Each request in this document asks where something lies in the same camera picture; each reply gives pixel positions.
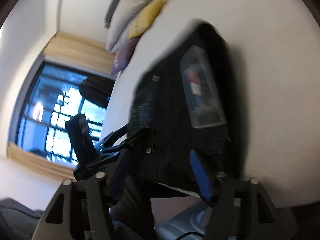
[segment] gray pillow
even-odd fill
[[[127,41],[130,23],[152,0],[120,0],[112,16],[107,36],[106,49],[117,52]]]

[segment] cable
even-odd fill
[[[187,232],[187,233],[184,233],[183,235],[179,236],[176,240],[181,240],[181,239],[184,238],[185,236],[189,236],[189,235],[196,235],[196,236],[204,237],[203,234],[198,233],[198,232]]]

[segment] black backpack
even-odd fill
[[[104,77],[87,77],[79,85],[79,92],[91,103],[107,108],[114,83],[113,80]]]
[[[140,169],[134,176],[198,191],[189,163],[195,149],[212,171],[226,171],[225,146],[232,140],[233,82],[225,41],[200,22],[180,45],[141,79],[131,109],[128,135],[149,127]]]

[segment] dark clothing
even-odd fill
[[[149,127],[135,178],[198,192],[189,163],[195,149],[212,171],[223,171],[231,102],[228,50],[212,25],[200,21],[184,41],[141,79],[128,135]]]
[[[119,221],[144,240],[157,240],[154,230],[155,220],[151,210],[150,197],[143,186],[128,176],[125,181],[124,195],[110,208],[112,220]]]

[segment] bed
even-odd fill
[[[277,207],[320,199],[320,28],[302,0],[169,0],[117,76],[102,137],[128,122],[140,78],[208,21],[229,45],[244,134],[242,177]]]

